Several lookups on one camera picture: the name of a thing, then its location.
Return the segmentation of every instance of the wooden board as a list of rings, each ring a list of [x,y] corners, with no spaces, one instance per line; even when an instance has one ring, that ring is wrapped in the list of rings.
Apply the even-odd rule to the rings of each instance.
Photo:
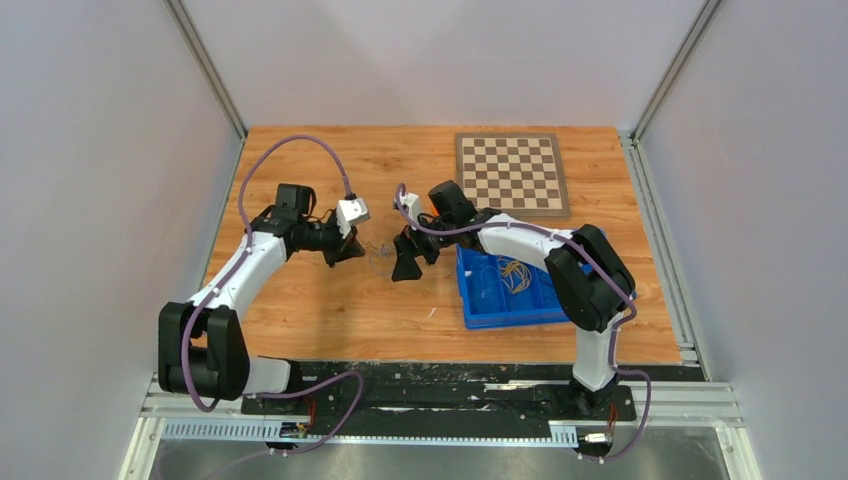
[[[236,208],[241,180],[277,140],[313,134],[341,156],[353,190],[366,199],[371,220],[363,243],[392,245],[404,225],[391,209],[396,185],[426,199],[438,183],[456,176],[454,136],[468,131],[554,132],[565,163],[572,217],[538,219],[551,227],[602,227],[637,283],[639,316],[623,328],[618,359],[679,363],[633,187],[613,128],[565,127],[254,127],[250,131],[209,264],[210,280],[232,255],[243,226]],[[320,215],[343,196],[332,159],[317,145],[283,146],[259,168],[245,196],[252,218],[271,204],[278,183],[309,185]],[[243,330],[252,355],[292,359],[462,362],[573,362],[570,324],[468,331],[455,278],[456,255],[443,250],[421,280],[392,283],[366,259],[330,269],[318,253],[299,252],[275,273],[247,312]]]
[[[459,133],[456,144],[457,183],[478,210],[521,220],[571,217],[555,134]]]

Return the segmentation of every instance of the metal floor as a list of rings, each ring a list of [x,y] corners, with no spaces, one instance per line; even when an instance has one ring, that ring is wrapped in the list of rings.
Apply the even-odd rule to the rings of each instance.
[[[625,443],[633,429],[619,428]],[[161,480],[205,478],[241,456],[265,450],[261,443],[163,441]],[[722,480],[725,468],[715,430],[708,427],[653,427],[638,454],[607,465],[578,460],[560,448],[449,447],[328,444],[302,457],[262,457],[215,477],[220,480],[344,479],[652,479]],[[150,479],[157,479],[155,469]]]

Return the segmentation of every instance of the black metal base plate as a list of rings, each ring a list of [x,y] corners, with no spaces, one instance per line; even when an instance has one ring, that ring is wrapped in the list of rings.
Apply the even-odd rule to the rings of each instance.
[[[304,375],[312,373],[316,365],[302,364]],[[308,387],[346,370],[337,364],[336,372],[320,368],[322,375],[307,381]],[[402,365],[383,364],[391,369],[405,369]],[[445,365],[430,367],[414,374],[394,371],[384,375],[382,369],[366,369],[366,389],[360,403],[339,432],[342,435],[415,436],[415,437],[485,437],[485,438],[547,438],[550,437],[549,420],[589,420],[605,422],[609,419],[609,405],[591,415],[583,415],[569,404],[569,387],[566,384],[542,384],[520,388],[515,385],[487,388],[487,383],[508,384],[509,378],[501,375],[492,378],[468,377],[452,371]],[[500,374],[509,367],[496,368]],[[314,434],[326,434],[338,423],[356,394],[356,380],[345,379],[312,397],[317,402]],[[611,396],[618,411],[619,421],[636,419],[633,397],[629,387],[617,386]],[[247,415],[307,415],[305,402],[245,399],[242,413]]]

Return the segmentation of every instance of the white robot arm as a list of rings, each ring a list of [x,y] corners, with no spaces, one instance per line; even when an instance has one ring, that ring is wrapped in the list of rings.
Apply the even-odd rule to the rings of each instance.
[[[579,397],[586,409],[603,405],[615,386],[610,365],[612,326],[623,317],[625,305],[596,272],[580,268],[583,258],[563,239],[582,247],[625,295],[634,295],[635,283],[621,259],[597,227],[555,230],[521,222],[499,210],[478,211],[453,181],[429,193],[438,216],[421,215],[420,199],[400,193],[395,200],[410,225],[395,237],[398,252],[392,280],[417,280],[421,269],[415,257],[433,264],[439,249],[460,244],[482,253],[504,255],[547,271],[563,311],[577,327],[577,360],[572,371]]]
[[[340,200],[326,222],[310,217],[315,192],[280,184],[274,205],[251,222],[238,249],[218,275],[185,303],[170,302],[159,315],[159,384],[163,390],[188,393],[180,342],[195,306],[204,303],[192,338],[206,334],[206,347],[189,347],[191,376],[201,396],[234,400],[241,395],[282,392],[289,386],[292,364],[248,356],[241,320],[274,272],[299,250],[320,251],[332,267],[365,254],[356,225],[368,220],[361,198]]]

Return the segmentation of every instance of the aluminum frame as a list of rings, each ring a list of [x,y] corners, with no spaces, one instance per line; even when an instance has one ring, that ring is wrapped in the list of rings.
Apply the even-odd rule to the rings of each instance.
[[[247,129],[238,111],[224,87],[209,55],[203,46],[191,18],[181,0],[165,0],[173,14],[178,28],[191,49],[209,85],[218,98],[221,108],[227,115],[233,129],[243,141]],[[666,70],[662,80],[654,91],[650,101],[632,132],[620,132],[621,145],[627,160],[637,201],[643,217],[646,233],[657,264],[662,282],[663,293],[668,302],[678,347],[683,365],[702,368],[709,378],[707,362],[697,348],[697,339],[692,327],[692,315],[687,308],[685,285],[675,268],[676,253],[666,235],[661,207],[653,194],[651,176],[640,140],[644,138],[662,103],[674,86],[675,81],[690,59],[698,41],[714,18],[721,0],[705,0],[692,26]],[[526,388],[537,384],[565,383],[554,381],[511,381],[506,384],[487,384],[491,389]],[[631,387],[637,414],[644,411],[646,388],[644,383],[623,382]],[[653,397],[649,427],[711,427],[716,431],[724,455],[724,461],[731,479],[761,478],[754,459],[747,430],[739,412],[735,395],[730,384],[716,382],[653,382]],[[153,381],[145,398],[141,414],[136,425],[130,447],[124,460],[119,478],[123,480],[147,479],[153,468],[156,451],[163,435],[170,438],[178,426],[199,426],[197,435],[210,440],[231,440],[234,432],[248,432],[245,438],[257,440],[258,432],[266,433],[257,427],[273,427],[279,421],[306,421],[302,416],[246,416],[241,414],[240,402],[221,401],[212,413],[199,412],[191,400],[184,395],[163,392]],[[602,425],[604,422],[551,422],[552,439],[533,442],[535,446],[562,447],[570,441],[572,429],[580,426]],[[423,437],[343,437],[336,443],[358,444],[421,444],[421,445],[509,445],[510,441],[496,439],[441,439]]]
[[[645,138],[645,133],[651,127],[651,123],[654,121],[657,112],[659,112],[660,107],[674,87],[677,77],[683,71],[683,67],[686,66],[710,22],[715,18],[715,14],[718,12],[721,4],[722,0],[705,0],[703,5],[701,5],[701,10],[698,11],[695,21],[692,22],[692,26],[686,32],[686,36],[683,37],[683,42],[674,54],[671,64],[669,64],[665,74],[663,74],[662,80],[660,80],[659,85],[657,85],[656,90],[651,95],[651,99],[648,100],[648,104],[639,117],[639,121],[636,122],[632,139],[641,140]]]
[[[512,390],[566,381],[513,380],[486,384],[487,389]],[[643,382],[622,382],[631,388],[637,414],[641,416],[647,394]],[[747,431],[730,384],[718,382],[653,382],[649,427],[711,427],[716,430],[725,463],[733,480],[758,479],[759,471],[751,453]],[[279,422],[304,422],[305,416],[244,415],[240,401],[221,401],[211,413],[202,413],[185,395],[162,391],[154,375],[136,425],[132,443],[121,470],[122,480],[147,479],[154,464],[160,440],[203,439],[213,441],[263,441],[273,435]],[[640,417],[630,422],[636,425]],[[598,421],[551,421],[550,439],[491,439],[438,437],[342,436],[331,440],[340,444],[514,446],[564,448],[572,446],[576,429],[602,426]],[[315,438],[300,440],[304,443]]]
[[[641,148],[638,143],[634,144],[631,137],[629,132],[619,132],[621,149],[624,152],[633,191],[642,215],[642,224],[657,267],[680,357],[683,365],[701,368],[709,379],[709,369],[701,362],[700,351],[697,347],[692,314],[687,307],[685,284],[675,267],[676,254],[666,234],[668,229],[663,221],[665,216],[662,213],[662,207],[654,197],[653,176]]]
[[[223,110],[224,115],[227,117],[227,120],[230,122],[230,125],[233,127],[236,135],[238,135],[242,143],[244,143],[244,141],[247,140],[247,126],[245,126],[241,115],[239,115],[235,102],[233,102],[232,97],[230,97],[229,92],[227,92],[227,88],[224,86],[224,81],[221,80],[221,75],[219,75],[218,70],[215,69],[215,64],[212,63],[212,58],[209,56],[209,52],[206,51],[206,47],[203,45],[200,34],[197,32],[197,28],[191,20],[191,15],[189,15],[182,0],[164,0],[164,3],[168,7],[168,11],[170,11],[171,17],[174,19],[174,23],[183,35],[186,45],[189,50],[191,50],[191,53],[197,62],[197,66],[206,77],[206,81],[209,83],[209,88],[212,89],[212,93],[221,105],[221,110]]]

